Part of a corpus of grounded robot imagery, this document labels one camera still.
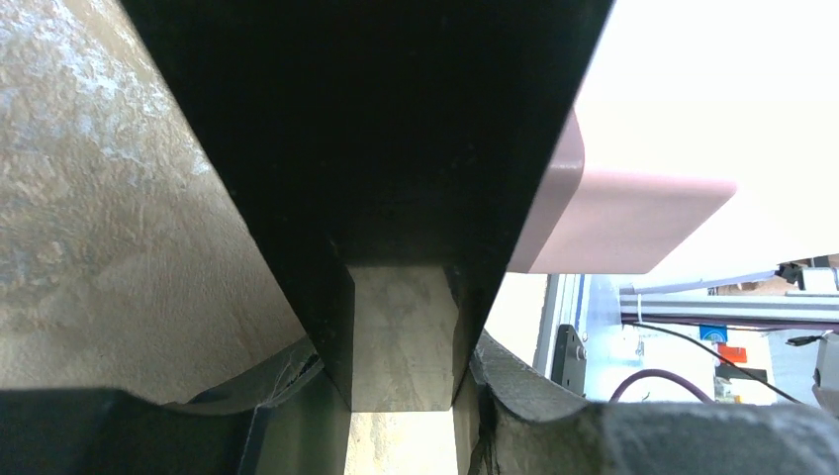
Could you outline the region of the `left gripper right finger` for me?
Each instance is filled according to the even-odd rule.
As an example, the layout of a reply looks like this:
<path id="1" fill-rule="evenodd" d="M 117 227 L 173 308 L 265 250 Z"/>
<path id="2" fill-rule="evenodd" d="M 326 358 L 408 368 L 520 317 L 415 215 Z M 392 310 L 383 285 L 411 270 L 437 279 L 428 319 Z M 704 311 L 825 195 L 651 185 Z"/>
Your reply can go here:
<path id="1" fill-rule="evenodd" d="M 834 474 L 838 422 L 804 405 L 592 403 L 483 334 L 453 406 L 462 474 Z"/>

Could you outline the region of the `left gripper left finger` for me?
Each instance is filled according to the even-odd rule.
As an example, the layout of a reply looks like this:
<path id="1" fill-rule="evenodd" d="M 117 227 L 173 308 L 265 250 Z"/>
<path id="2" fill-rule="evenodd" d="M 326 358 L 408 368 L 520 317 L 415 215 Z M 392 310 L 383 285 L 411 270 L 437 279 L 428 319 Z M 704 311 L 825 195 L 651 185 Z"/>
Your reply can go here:
<path id="1" fill-rule="evenodd" d="M 350 411 L 301 339 L 184 404 L 116 389 L 1 395 L 5 474 L 340 474 Z"/>

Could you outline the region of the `pink charger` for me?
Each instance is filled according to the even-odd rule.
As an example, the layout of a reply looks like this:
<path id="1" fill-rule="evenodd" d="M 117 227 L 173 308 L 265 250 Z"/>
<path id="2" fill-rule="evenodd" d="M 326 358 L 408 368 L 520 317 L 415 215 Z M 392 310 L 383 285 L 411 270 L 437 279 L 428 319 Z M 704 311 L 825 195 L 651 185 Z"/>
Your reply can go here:
<path id="1" fill-rule="evenodd" d="M 587 157 L 569 115 L 530 205 L 508 270 L 644 274 L 735 194 L 734 182 L 626 171 Z"/>

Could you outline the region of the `black power strip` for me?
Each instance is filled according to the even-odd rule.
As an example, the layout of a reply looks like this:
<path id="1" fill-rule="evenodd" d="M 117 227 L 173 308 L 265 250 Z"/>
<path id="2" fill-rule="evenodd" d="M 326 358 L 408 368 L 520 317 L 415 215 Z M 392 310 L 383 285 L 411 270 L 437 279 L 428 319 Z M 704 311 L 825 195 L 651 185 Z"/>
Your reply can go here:
<path id="1" fill-rule="evenodd" d="M 123 9 L 350 409 L 449 409 L 611 3 Z"/>

